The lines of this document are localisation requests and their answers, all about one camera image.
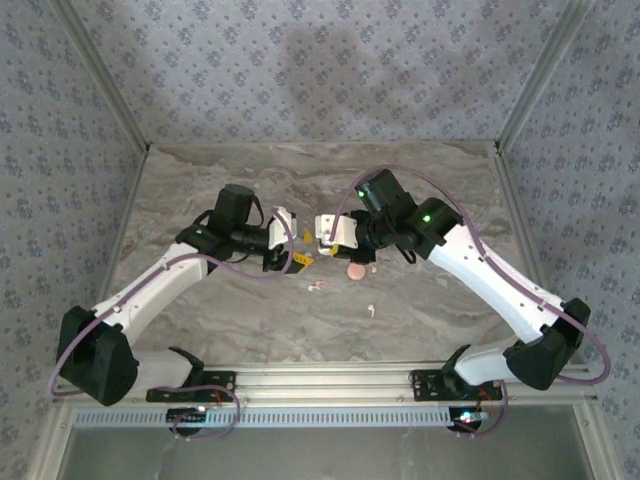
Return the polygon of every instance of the marble table surface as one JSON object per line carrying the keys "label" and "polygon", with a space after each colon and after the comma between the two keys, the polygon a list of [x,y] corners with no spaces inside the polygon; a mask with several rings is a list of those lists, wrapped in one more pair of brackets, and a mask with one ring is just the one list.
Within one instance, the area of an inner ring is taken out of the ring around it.
{"label": "marble table surface", "polygon": [[[485,241],[521,268],[489,148],[487,142],[154,147],[111,291],[136,278],[182,228],[213,208],[226,183],[253,188],[265,209],[283,205],[295,211],[299,232],[313,232],[316,212],[332,213],[359,172],[383,163],[438,178],[470,211]],[[417,178],[398,178],[418,202],[437,195]],[[362,205],[353,195],[347,207]],[[428,262],[409,265],[389,249],[379,253],[377,273],[355,282],[346,275],[345,260],[320,257],[300,236],[296,247],[316,257],[302,273],[250,281],[216,270],[158,315],[136,348],[176,345],[209,364],[442,360],[462,344],[510,335],[507,324],[466,286]],[[258,273],[259,261],[240,268]],[[309,291],[317,280],[327,285]],[[369,305],[375,307],[373,318]]]}

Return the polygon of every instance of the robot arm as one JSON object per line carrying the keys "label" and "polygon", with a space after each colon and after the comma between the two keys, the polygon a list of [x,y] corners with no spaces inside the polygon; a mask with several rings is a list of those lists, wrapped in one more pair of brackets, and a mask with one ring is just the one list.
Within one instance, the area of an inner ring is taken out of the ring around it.
{"label": "robot arm", "polygon": [[319,251],[352,262],[375,261],[375,252],[395,246],[409,263],[417,256],[455,275],[488,303],[511,327],[517,339],[458,349],[445,365],[445,383],[463,391],[487,381],[516,377],[540,390],[549,388],[582,335],[566,321],[544,309],[553,305],[586,325],[590,310],[578,299],[564,303],[520,274],[485,246],[486,254],[544,304],[536,305],[485,261],[460,215],[447,204],[429,198],[417,205],[389,170],[382,170],[357,187],[367,211],[352,211],[339,219],[331,238],[333,215],[316,217]]}
{"label": "robot arm", "polygon": [[[92,310],[79,306],[69,310],[62,320],[58,358],[87,325],[103,320],[73,350],[60,375],[107,406],[131,389],[181,386],[193,368],[200,367],[195,357],[179,349],[138,352],[134,357],[131,347],[158,313],[217,268],[202,254],[221,262],[234,253],[257,255],[263,259],[264,271],[282,270],[288,256],[283,251],[288,241],[284,226],[279,221],[264,228],[247,225],[254,204],[261,211],[250,189],[225,186],[214,210],[204,212],[182,230],[167,252],[129,286]],[[277,211],[295,238],[295,215],[282,207]],[[294,261],[285,273],[297,273],[304,266]]]}

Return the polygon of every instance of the glass panel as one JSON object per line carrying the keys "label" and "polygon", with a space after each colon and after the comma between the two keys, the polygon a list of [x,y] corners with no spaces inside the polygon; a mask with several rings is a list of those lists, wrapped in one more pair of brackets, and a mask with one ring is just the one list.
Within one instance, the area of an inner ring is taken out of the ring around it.
{"label": "glass panel", "polygon": [[444,429],[249,429],[222,441],[165,429],[82,429],[58,480],[591,479],[571,407],[514,407],[475,440]]}

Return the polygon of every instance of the wire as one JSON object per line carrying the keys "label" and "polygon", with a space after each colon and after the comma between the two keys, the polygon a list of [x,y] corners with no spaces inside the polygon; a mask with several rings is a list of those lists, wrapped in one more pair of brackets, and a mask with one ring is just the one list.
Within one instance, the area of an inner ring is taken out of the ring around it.
{"label": "wire", "polygon": [[[489,394],[485,391],[484,388],[478,387],[478,393],[480,394],[480,397],[484,397],[485,400],[491,401],[491,397],[489,396]],[[480,411],[480,407],[482,406],[482,398],[478,399],[478,403],[476,404],[476,412]]]}
{"label": "wire", "polygon": [[234,428],[236,428],[236,425],[240,421],[240,415],[242,414],[242,405],[240,404],[240,399],[231,390],[229,390],[228,388],[222,387],[220,385],[202,385],[198,387],[177,387],[177,388],[157,387],[155,388],[155,390],[160,390],[161,392],[169,392],[169,393],[201,392],[203,390],[215,390],[217,398],[219,398],[219,392],[226,393],[227,395],[229,395],[229,397],[231,397],[231,400],[233,400],[233,403],[235,403],[236,405],[236,413],[233,416],[233,419],[231,420],[229,425],[227,425],[227,428],[225,428],[222,432],[214,433],[211,435],[198,435],[196,437],[187,437],[185,435],[181,435],[178,432],[178,425],[180,424],[182,419],[184,419],[184,417],[191,415],[191,413],[183,413],[181,415],[178,415],[176,418],[173,419],[173,425],[171,426],[171,431],[173,432],[173,435],[177,440],[184,440],[185,442],[199,442],[202,440],[220,439],[225,435],[231,433],[231,431]]}
{"label": "wire", "polygon": [[598,383],[604,382],[607,379],[607,377],[609,377],[609,374],[611,373],[611,358],[607,353],[606,347],[602,344],[602,342],[598,339],[598,337],[591,330],[589,330],[587,327],[582,325],[580,322],[578,322],[576,319],[574,319],[567,313],[563,312],[562,310],[560,310],[559,308],[553,305],[549,305],[546,302],[544,302],[543,298],[531,292],[527,287],[525,287],[524,285],[521,285],[517,280],[512,278],[507,272],[502,270],[502,268],[500,268],[500,266],[489,255],[487,255],[487,251],[484,248],[484,242],[480,237],[480,233],[477,227],[473,223],[471,216],[467,213],[467,211],[460,204],[460,202],[458,202],[453,197],[451,192],[449,192],[442,184],[440,184],[440,182],[422,173],[421,171],[416,170],[415,168],[406,167],[404,165],[380,165],[380,166],[369,168],[364,172],[362,172],[360,175],[358,175],[355,178],[355,180],[351,182],[351,185],[347,187],[347,191],[345,192],[344,196],[342,197],[342,200],[340,201],[340,205],[338,206],[338,210],[336,211],[336,215],[333,219],[333,225],[331,227],[331,235],[329,236],[330,241],[333,241],[336,236],[336,231],[338,229],[338,220],[340,218],[340,215],[344,213],[344,208],[351,194],[351,190],[355,189],[355,187],[358,186],[363,180],[369,178],[373,174],[378,173],[380,170],[385,168],[409,172],[412,175],[421,178],[425,182],[435,187],[440,193],[442,193],[447,198],[447,200],[449,200],[453,204],[454,207],[456,207],[456,209],[458,210],[458,213],[460,213],[460,215],[464,219],[465,224],[467,225],[467,228],[469,229],[469,233],[471,234],[473,243],[478,249],[478,252],[480,252],[480,256],[487,262],[487,264],[491,267],[491,269],[494,272],[496,272],[504,281],[506,281],[509,285],[515,288],[522,295],[529,298],[530,300],[535,302],[537,305],[543,305],[543,308],[545,308],[549,312],[553,313],[554,315],[562,318],[564,321],[569,323],[571,326],[577,329],[580,333],[582,333],[585,337],[587,337],[591,341],[591,343],[593,343],[596,346],[596,348],[600,352],[600,355],[602,356],[602,363],[604,364],[602,373],[600,375],[590,379],[572,378],[564,375],[558,375],[557,378],[559,378],[560,380],[564,380],[565,382],[575,383],[578,385],[596,385]]}
{"label": "wire", "polygon": [[509,395],[507,394],[507,384],[504,380],[500,380],[500,390],[502,391],[502,398],[504,402],[502,403],[502,408],[500,409],[500,414],[498,415],[498,419],[495,421],[493,425],[491,425],[484,432],[474,432],[468,425],[465,425],[462,422],[454,421],[457,426],[469,430],[469,433],[458,432],[460,436],[464,436],[467,438],[476,438],[476,437],[486,437],[487,435],[496,431],[500,425],[504,423],[504,420],[507,418],[507,412],[509,410]]}
{"label": "wire", "polygon": [[80,342],[82,342],[82,340],[84,340],[84,338],[87,335],[89,335],[89,333],[91,333],[91,331],[94,328],[96,328],[98,325],[100,325],[106,318],[110,317],[113,313],[115,313],[116,310],[119,310],[120,308],[122,308],[122,306],[124,304],[126,304],[134,295],[136,295],[140,290],[142,290],[151,281],[153,281],[158,275],[160,275],[162,272],[165,272],[167,269],[171,268],[172,266],[176,265],[177,263],[183,262],[185,260],[202,259],[202,260],[206,260],[208,262],[211,262],[211,263],[217,265],[218,267],[226,268],[227,270],[230,270],[230,271],[240,275],[241,277],[247,278],[247,279],[250,279],[250,280],[271,280],[273,278],[279,277],[280,275],[284,275],[285,272],[291,266],[291,263],[293,262],[293,250],[294,250],[293,234],[291,233],[291,230],[289,229],[289,227],[287,225],[287,222],[278,213],[277,209],[273,209],[272,213],[273,213],[274,218],[276,220],[278,220],[280,222],[280,224],[282,224],[282,226],[284,228],[284,233],[287,236],[287,243],[288,243],[288,247],[289,247],[289,252],[288,252],[288,255],[287,255],[287,261],[285,262],[284,267],[282,268],[282,270],[278,270],[276,272],[269,273],[267,275],[250,275],[248,273],[242,272],[240,270],[237,270],[237,269],[229,266],[226,262],[222,262],[222,261],[218,260],[217,258],[211,257],[209,255],[204,255],[202,253],[187,253],[185,255],[180,255],[178,257],[172,258],[165,265],[162,265],[162,266],[158,267],[156,270],[154,270],[153,272],[149,273],[149,275],[147,275],[140,282],[138,282],[135,286],[133,286],[131,288],[131,290],[129,290],[125,295],[123,295],[122,298],[120,300],[118,300],[110,309],[108,309],[105,312],[103,312],[102,314],[98,315],[86,327],[84,327],[78,333],[78,335],[76,335],[73,338],[73,340],[71,341],[71,343],[69,343],[69,345],[64,350],[64,352],[62,352],[62,355],[60,355],[60,358],[56,362],[56,365],[53,367],[53,372],[51,372],[51,376],[49,377],[49,381],[47,383],[47,392],[49,393],[49,395],[51,395],[54,398],[64,398],[64,397],[70,397],[72,395],[77,395],[79,393],[82,393],[81,390],[73,390],[73,391],[68,391],[68,392],[56,392],[55,391],[55,383],[56,383],[56,380],[58,378],[58,375],[60,375],[60,370],[62,370],[62,367],[67,362],[67,360],[69,359],[69,357],[71,356],[71,354],[73,353],[75,348],[80,344]]}

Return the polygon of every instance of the blue floral wallpaper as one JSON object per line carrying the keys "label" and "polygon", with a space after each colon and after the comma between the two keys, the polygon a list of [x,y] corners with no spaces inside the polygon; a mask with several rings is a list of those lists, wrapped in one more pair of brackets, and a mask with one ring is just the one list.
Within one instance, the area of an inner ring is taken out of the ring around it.
{"label": "blue floral wallpaper", "polygon": [[[552,286],[584,297],[613,359],[600,389],[640,479],[640,4],[597,2],[508,157]],[[600,367],[594,348],[583,355]]]}
{"label": "blue floral wallpaper", "polygon": [[496,138],[565,0],[72,0],[152,143]]}
{"label": "blue floral wallpaper", "polygon": [[44,0],[0,2],[0,478],[23,478],[59,321],[96,300],[139,163]]}

